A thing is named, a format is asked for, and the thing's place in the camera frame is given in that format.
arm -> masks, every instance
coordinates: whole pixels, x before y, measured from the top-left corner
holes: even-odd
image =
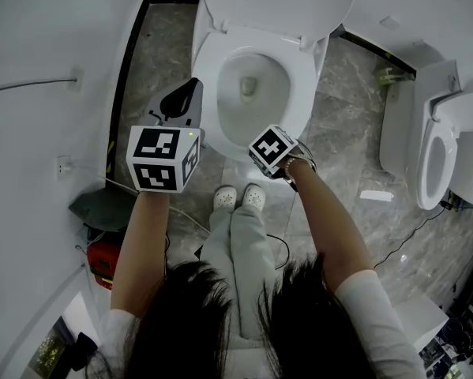
[[[324,255],[327,284],[334,292],[352,274],[372,269],[368,249],[345,207],[307,162],[292,162],[289,172],[301,197],[317,252]]]
[[[164,274],[164,236],[170,197],[138,195],[115,270],[111,309],[141,316]]]

red device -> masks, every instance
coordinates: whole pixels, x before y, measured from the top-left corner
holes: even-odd
[[[92,243],[87,250],[88,264],[96,282],[110,291],[119,254],[120,246],[103,241]]]

gray tile floor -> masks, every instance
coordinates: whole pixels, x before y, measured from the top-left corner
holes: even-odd
[[[150,6],[137,41],[128,77],[118,131],[116,179],[132,184],[125,163],[130,127],[145,112],[155,92],[190,76],[190,46],[196,6]],[[389,64],[343,39],[332,39],[317,88],[312,116],[302,140],[311,149],[319,175],[350,212],[362,232],[375,263],[397,248],[424,220],[440,212],[425,212],[414,205],[404,181],[384,172],[378,160],[386,89],[376,82],[375,70]],[[268,195],[264,220],[268,233],[285,238],[291,256],[314,255],[299,197],[282,181],[264,178],[249,164],[224,159],[211,148],[201,153],[187,190],[172,196],[172,204],[208,227],[212,195],[231,184],[240,196],[249,182]],[[391,202],[362,199],[363,190],[384,190]],[[206,234],[187,218],[170,215],[172,263],[194,259]],[[277,263],[285,249],[272,240]],[[418,231],[397,253],[377,268],[394,303],[424,292],[445,308],[473,263],[473,210],[445,211]]]

gray pants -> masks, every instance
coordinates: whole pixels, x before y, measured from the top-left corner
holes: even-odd
[[[210,216],[210,237],[201,252],[227,281],[231,308],[230,348],[261,347],[257,314],[263,283],[275,283],[275,258],[266,239],[261,213],[250,205],[221,207]]]

bracelet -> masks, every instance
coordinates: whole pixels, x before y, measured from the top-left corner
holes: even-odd
[[[285,176],[291,180],[292,182],[294,181],[294,179],[292,178],[291,174],[289,173],[289,167],[291,166],[291,164],[296,161],[296,160],[303,160],[303,161],[306,161],[308,163],[308,165],[310,167],[312,167],[314,170],[316,170],[317,168],[315,167],[314,163],[310,160],[310,159],[307,159],[305,156],[303,155],[295,155],[294,157],[289,157],[287,162],[285,163],[285,167],[283,168],[283,171],[285,172]]]

